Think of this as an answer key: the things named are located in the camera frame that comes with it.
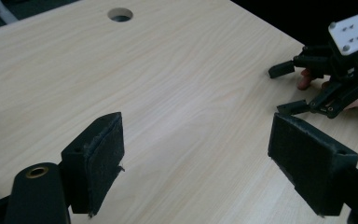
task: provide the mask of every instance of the human hand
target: human hand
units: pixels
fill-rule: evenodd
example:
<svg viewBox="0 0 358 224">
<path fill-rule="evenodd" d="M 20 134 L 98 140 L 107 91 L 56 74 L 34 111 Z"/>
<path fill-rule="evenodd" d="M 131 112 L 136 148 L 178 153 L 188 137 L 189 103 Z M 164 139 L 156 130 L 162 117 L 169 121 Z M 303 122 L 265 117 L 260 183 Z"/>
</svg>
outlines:
<svg viewBox="0 0 358 224">
<path fill-rule="evenodd" d="M 302 78 L 301 80 L 297 83 L 297 88 L 301 91 L 306 90 L 309 86 L 310 83 L 312 82 L 312 80 L 315 79 L 315 77 L 311 76 L 310 70 L 309 69 L 304 69 L 303 71 L 301 71 L 301 75 Z M 322 89 L 325 88 L 328 85 L 328 81 L 324 82 L 322 84 Z M 358 99 L 355 100 L 354 102 L 352 102 L 350 105 L 348 105 L 347 107 L 345 107 L 345 109 L 350 109 L 350 108 L 354 108 L 358 106 Z"/>
</svg>

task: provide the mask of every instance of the table surface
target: table surface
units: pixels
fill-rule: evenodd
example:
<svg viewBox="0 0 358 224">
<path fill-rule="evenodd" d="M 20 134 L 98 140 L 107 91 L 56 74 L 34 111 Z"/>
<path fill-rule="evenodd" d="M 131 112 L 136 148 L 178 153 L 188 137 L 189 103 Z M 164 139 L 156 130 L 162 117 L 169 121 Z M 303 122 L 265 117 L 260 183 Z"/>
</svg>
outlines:
<svg viewBox="0 0 358 224">
<path fill-rule="evenodd" d="M 320 89 L 268 76 L 301 48 L 228 0 L 82 0 L 2 27 L 0 196 L 120 111 L 126 171 L 73 223 L 346 223 L 346 205 L 316 216 L 267 155 L 276 106 Z M 358 152 L 358 108 L 298 117 Z"/>
</svg>

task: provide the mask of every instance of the dark floor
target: dark floor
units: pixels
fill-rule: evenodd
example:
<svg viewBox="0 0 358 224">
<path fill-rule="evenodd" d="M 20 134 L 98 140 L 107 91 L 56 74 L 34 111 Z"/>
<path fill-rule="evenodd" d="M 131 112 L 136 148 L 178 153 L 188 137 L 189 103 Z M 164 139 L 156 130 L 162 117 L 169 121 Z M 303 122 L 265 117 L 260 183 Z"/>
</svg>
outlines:
<svg viewBox="0 0 358 224">
<path fill-rule="evenodd" d="M 231 0 L 304 45 L 326 44 L 327 27 L 358 14 L 358 1 Z"/>
<path fill-rule="evenodd" d="M 24 19 L 79 0 L 2 0 L 19 19 Z M 287 33 L 304 45 L 326 44 L 330 39 L 327 27 L 358 14 L 358 1 L 299 1 L 261 2 L 231 0 L 264 21 Z"/>
<path fill-rule="evenodd" d="M 52 10 L 78 0 L 1 0 L 10 12 L 19 20 Z M 0 19 L 0 26 L 5 25 Z"/>
</svg>

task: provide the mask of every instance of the screw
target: screw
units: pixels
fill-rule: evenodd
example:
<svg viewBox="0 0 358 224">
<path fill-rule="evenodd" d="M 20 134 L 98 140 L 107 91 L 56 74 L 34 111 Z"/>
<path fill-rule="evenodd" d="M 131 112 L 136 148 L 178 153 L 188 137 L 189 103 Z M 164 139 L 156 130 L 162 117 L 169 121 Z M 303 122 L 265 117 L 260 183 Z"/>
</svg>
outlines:
<svg viewBox="0 0 358 224">
<path fill-rule="evenodd" d="M 350 48 L 351 48 L 351 46 L 345 45 L 344 48 L 342 48 L 342 49 L 343 49 L 344 51 L 348 51 L 348 50 L 350 50 Z"/>
<path fill-rule="evenodd" d="M 335 23 L 335 22 L 331 22 L 329 28 L 330 28 L 330 29 L 336 28 L 336 23 Z"/>
</svg>

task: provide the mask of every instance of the mounting plate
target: mounting plate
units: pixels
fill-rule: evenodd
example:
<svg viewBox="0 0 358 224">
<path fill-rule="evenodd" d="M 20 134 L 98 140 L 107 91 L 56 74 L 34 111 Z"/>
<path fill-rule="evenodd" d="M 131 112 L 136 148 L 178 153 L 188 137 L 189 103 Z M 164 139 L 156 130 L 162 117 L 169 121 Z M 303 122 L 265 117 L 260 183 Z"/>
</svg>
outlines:
<svg viewBox="0 0 358 224">
<path fill-rule="evenodd" d="M 350 55 L 358 50 L 358 15 L 332 22 L 328 31 L 342 55 Z"/>
</svg>

